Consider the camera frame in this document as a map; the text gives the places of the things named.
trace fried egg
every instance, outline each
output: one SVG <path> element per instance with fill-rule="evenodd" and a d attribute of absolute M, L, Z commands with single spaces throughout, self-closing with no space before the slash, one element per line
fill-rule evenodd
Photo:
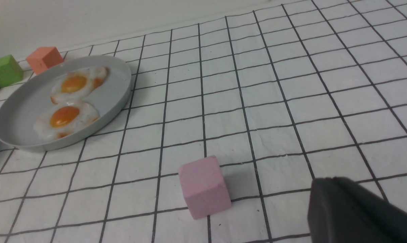
<path fill-rule="evenodd" d="M 51 101 L 54 104 L 68 100 L 79 100 L 103 84 L 108 68 L 98 66 L 71 72 L 60 78 L 52 87 Z"/>
<path fill-rule="evenodd" d="M 44 112 L 34 122 L 41 140 L 52 141 L 85 128 L 99 118 L 99 112 L 82 100 L 60 103 Z"/>

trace egg white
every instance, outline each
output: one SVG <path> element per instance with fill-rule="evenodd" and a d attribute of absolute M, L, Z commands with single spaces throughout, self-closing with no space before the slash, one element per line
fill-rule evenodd
<path fill-rule="evenodd" d="M 79 89 L 76 92 L 72 93 L 64 93 L 61 92 L 61 85 L 65 80 L 67 80 L 69 77 L 72 76 L 84 76 L 86 77 L 86 84 L 82 89 Z M 78 100 L 83 97 L 88 96 L 94 89 L 96 89 L 98 86 L 94 84 L 94 79 L 100 78 L 101 80 L 104 81 L 106 76 L 108 75 L 108 69 L 104 66 L 98 66 L 98 67 L 93 67 L 93 68 L 86 68 L 86 69 L 81 69 L 78 71 L 71 72 L 62 78 L 60 78 L 57 83 L 52 87 L 51 91 L 51 101 L 54 104 L 58 103 L 63 103 L 68 100 Z"/>
<path fill-rule="evenodd" d="M 79 115 L 72 120 L 69 124 L 53 128 L 50 125 L 52 115 L 65 106 L 74 106 L 79 109 Z M 71 100 L 65 103 L 60 103 L 52 107 L 51 109 L 43 112 L 40 117 L 34 122 L 34 130 L 41 140 L 52 141 L 64 137 L 64 135 L 70 135 L 81 129 L 85 128 L 95 120 L 99 118 L 99 112 L 89 103 L 82 100 Z"/>

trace egg yolk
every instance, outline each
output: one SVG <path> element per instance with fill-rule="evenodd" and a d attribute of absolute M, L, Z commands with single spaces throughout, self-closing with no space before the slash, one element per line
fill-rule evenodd
<path fill-rule="evenodd" d="M 79 115 L 79 109 L 74 106 L 65 106 L 58 109 L 51 117 L 53 128 L 60 128 L 72 122 Z"/>
<path fill-rule="evenodd" d="M 61 92 L 63 93 L 73 93 L 82 89 L 86 85 L 86 77 L 84 76 L 73 76 L 66 79 L 61 85 Z"/>

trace green block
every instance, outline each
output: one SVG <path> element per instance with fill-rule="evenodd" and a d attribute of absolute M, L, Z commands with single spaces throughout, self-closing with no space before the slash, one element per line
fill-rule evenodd
<path fill-rule="evenodd" d="M 0 58 L 0 87 L 6 87 L 23 79 L 23 70 L 12 55 Z"/>

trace plate rim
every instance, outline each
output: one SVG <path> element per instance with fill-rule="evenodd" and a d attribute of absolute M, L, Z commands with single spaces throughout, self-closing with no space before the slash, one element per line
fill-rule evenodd
<path fill-rule="evenodd" d="M 79 131 L 77 131 L 77 132 L 71 134 L 71 136 L 74 135 L 73 137 L 66 136 L 66 137 L 62 137 L 62 138 L 57 139 L 57 140 L 47 141 L 47 142 L 38 143 L 38 144 L 33 144 L 33 145 L 18 145 L 18 144 L 13 144 L 13 143 L 9 143 L 9 142 L 7 142 L 7 141 L 4 141 L 1 137 L 0 137 L 0 141 L 1 141 L 2 143 L 5 143 L 5 144 L 9 145 L 9 146 L 12 146 L 12 147 L 15 147 L 15 148 L 19 148 L 19 149 L 22 149 L 22 150 L 25 150 L 25 151 L 51 151 L 51 150 L 56 150 L 56 149 L 64 148 L 64 147 L 73 145 L 73 144 L 75 144 L 75 143 L 78 143 L 78 142 L 80 142 L 80 141 L 86 139 L 87 137 L 89 137 L 91 134 L 94 134 L 94 133 L 96 133 L 97 131 L 99 131 L 100 129 L 102 129 L 103 127 L 105 127 L 111 120 L 113 120 L 113 119 L 116 117 L 117 114 L 119 114 L 119 112 L 122 110 L 122 107 L 127 103 L 127 97 L 129 97 L 130 94 L 131 94 L 131 85 L 132 85 L 132 83 L 131 83 L 132 80 L 131 80 L 131 79 L 132 79 L 133 75 L 132 75 L 131 67 L 130 67 L 125 61 L 123 61 L 122 59 L 120 59 L 120 58 L 118 58 L 118 57 L 112 57 L 112 56 L 106 56 L 106 55 L 94 55 L 94 56 L 80 57 L 80 58 L 76 58 L 76 59 L 73 59 L 73 60 L 69 60 L 69 61 L 60 63 L 60 64 L 58 64 L 58 65 L 55 65 L 55 66 L 49 68 L 48 70 L 44 71 L 43 73 L 37 75 L 36 77 L 43 77 L 43 76 L 49 75 L 49 73 L 55 71 L 55 69 L 63 68 L 64 65 L 73 66 L 74 62 L 82 61 L 82 60 L 85 60 L 85 59 L 95 59 L 95 58 L 102 58 L 102 59 L 106 59 L 107 61 L 109 61 L 109 60 L 116 60 L 116 61 L 118 61 L 118 60 L 119 60 L 124 66 L 126 66 L 126 67 L 128 68 L 128 69 L 127 69 L 128 72 L 126 73 L 126 76 L 127 76 L 126 79 L 127 79 L 127 80 L 130 79 L 129 85 L 128 85 L 128 92 L 126 91 L 126 92 L 124 93 L 124 95 L 120 98 L 119 102 L 116 103 L 110 110 L 108 110 L 108 112 L 106 112 L 106 114 L 104 114 L 104 115 L 102 115 L 101 117 L 99 117 L 94 123 L 91 123 L 90 125 L 86 126 L 85 128 L 83 128 L 83 129 L 81 129 L 81 130 L 79 130 Z M 22 89 L 23 87 L 28 86 L 28 83 L 30 83 L 30 82 L 33 80 L 33 78 L 30 78 L 28 81 L 26 81 L 25 83 L 23 83 L 18 89 L 16 89 L 16 90 L 5 100 L 5 102 L 3 103 L 3 105 L 0 107 L 0 112 L 4 112 L 4 111 L 3 111 L 4 105 L 5 105 L 5 103 L 6 103 L 7 101 L 9 101 L 9 98 L 12 97 L 13 95 L 15 95 L 15 94 L 16 94 L 20 89 Z M 115 111 L 115 108 L 116 108 L 118 105 L 120 105 L 120 109 L 119 109 L 118 111 Z M 109 119 L 107 119 L 107 121 L 106 121 L 104 124 L 102 124 L 101 122 L 102 122 L 103 120 L 105 120 L 106 117 L 109 116 L 110 113 L 112 113 L 112 112 L 114 112 L 114 115 L 111 115 L 112 117 L 109 118 Z M 99 125 L 99 126 L 101 125 L 99 129 L 97 129 L 97 130 L 95 130 L 95 131 L 93 131 L 93 132 L 90 132 L 90 133 L 88 132 L 88 131 L 91 130 L 91 129 L 89 129 L 89 128 L 97 127 L 97 125 Z M 77 138 L 79 135 L 83 135 L 83 134 L 88 134 L 88 135 L 85 135 L 83 138 L 80 138 L 80 139 L 73 139 L 73 138 Z M 46 147 L 49 147 L 49 146 L 51 146 L 51 145 L 55 145 L 55 144 L 57 144 L 57 143 L 66 143 L 66 145 L 59 146 L 59 147 L 53 148 L 53 149 L 47 149 L 47 148 L 46 148 Z"/>

